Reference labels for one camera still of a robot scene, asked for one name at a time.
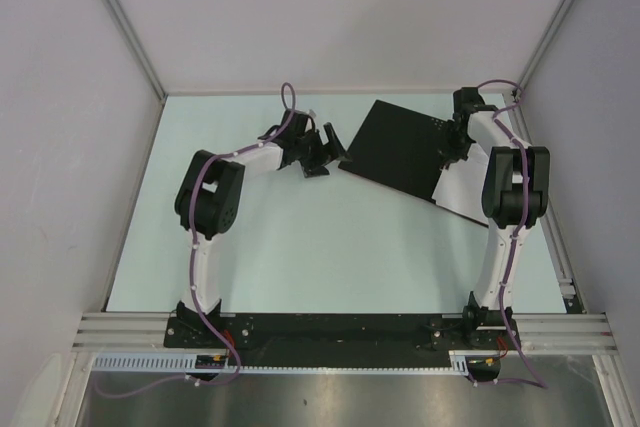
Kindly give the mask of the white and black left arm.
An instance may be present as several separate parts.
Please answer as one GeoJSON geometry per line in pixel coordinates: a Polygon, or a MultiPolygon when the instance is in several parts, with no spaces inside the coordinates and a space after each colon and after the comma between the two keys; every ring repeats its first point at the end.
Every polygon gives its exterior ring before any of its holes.
{"type": "Polygon", "coordinates": [[[188,290],[176,308],[191,340],[207,347],[223,337],[219,247],[239,213],[244,183],[294,163],[306,178],[326,176],[329,164],[350,160],[330,123],[318,129],[312,114],[297,110],[285,111],[279,124],[246,147],[193,155],[174,201],[180,225],[191,236],[188,290]]]}

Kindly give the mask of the red and black file folder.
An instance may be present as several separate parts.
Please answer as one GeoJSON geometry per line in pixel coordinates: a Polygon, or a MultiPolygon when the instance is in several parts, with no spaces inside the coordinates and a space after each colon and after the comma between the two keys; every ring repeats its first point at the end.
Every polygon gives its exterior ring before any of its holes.
{"type": "Polygon", "coordinates": [[[339,168],[437,206],[445,131],[444,120],[377,100],[347,149],[352,161],[339,168]]]}

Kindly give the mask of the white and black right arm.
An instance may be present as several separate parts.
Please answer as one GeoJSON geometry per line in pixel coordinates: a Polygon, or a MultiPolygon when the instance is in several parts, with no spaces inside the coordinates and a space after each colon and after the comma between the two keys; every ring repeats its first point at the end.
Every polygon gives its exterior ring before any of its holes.
{"type": "Polygon", "coordinates": [[[461,335],[484,348],[498,329],[513,334],[512,285],[517,263],[532,228],[548,207],[551,155],[517,136],[493,105],[466,104],[447,123],[445,167],[468,159],[472,146],[488,156],[481,208],[489,236],[481,273],[462,311],[461,335]]]}

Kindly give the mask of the printed text paper sheet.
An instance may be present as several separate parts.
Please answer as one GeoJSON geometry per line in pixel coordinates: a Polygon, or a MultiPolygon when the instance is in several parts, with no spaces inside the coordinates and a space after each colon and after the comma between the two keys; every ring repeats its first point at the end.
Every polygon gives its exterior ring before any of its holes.
{"type": "Polygon", "coordinates": [[[466,160],[459,160],[441,171],[432,198],[436,205],[485,227],[488,219],[482,209],[482,190],[489,157],[474,143],[466,160]]]}

